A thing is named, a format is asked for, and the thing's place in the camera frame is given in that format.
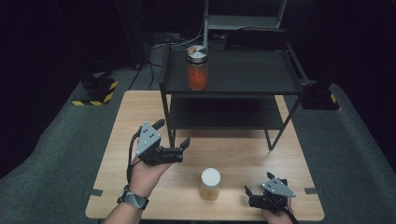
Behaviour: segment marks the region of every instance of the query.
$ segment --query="lower shelf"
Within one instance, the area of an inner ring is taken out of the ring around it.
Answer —
[[[188,98],[172,96],[171,129],[280,130],[275,96],[261,98]]]

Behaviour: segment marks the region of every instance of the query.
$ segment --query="black metal rack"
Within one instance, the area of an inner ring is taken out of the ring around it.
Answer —
[[[168,44],[160,89],[171,147],[175,146],[177,129],[237,129],[264,130],[269,149],[274,149],[308,81],[291,45],[288,48],[211,51],[207,86],[191,91],[185,52],[172,51]],[[167,95],[171,95],[170,105]],[[298,96],[285,120],[280,116],[276,95]],[[268,130],[279,131],[273,143]]]

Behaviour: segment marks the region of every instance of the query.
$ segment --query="black tripod base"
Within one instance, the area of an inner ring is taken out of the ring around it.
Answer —
[[[315,85],[308,86],[303,100],[301,101],[303,109],[312,110],[339,110],[340,105],[337,103],[334,95],[329,89],[319,89]]]
[[[73,105],[107,104],[116,89],[118,81],[113,78],[92,78],[82,80],[72,97]]]

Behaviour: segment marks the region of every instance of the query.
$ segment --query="person's left hand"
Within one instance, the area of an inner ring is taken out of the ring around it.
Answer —
[[[146,165],[143,161],[134,157],[132,164],[135,164],[129,190],[137,196],[148,198],[154,188],[157,186],[163,173],[173,164],[166,163],[156,166]]]

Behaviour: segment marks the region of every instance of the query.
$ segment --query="gray carpet floor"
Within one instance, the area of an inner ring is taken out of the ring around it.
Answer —
[[[163,48],[152,49],[149,59],[161,65],[162,55]],[[107,105],[65,102],[33,154],[0,180],[0,223],[100,223],[85,208],[122,96],[158,90],[160,70],[146,64],[131,88],[137,71],[114,71],[119,85]],[[341,110],[299,107],[292,118],[325,213],[319,223],[396,223],[396,175],[343,90],[332,85],[331,91]],[[290,106],[293,98],[285,99]]]

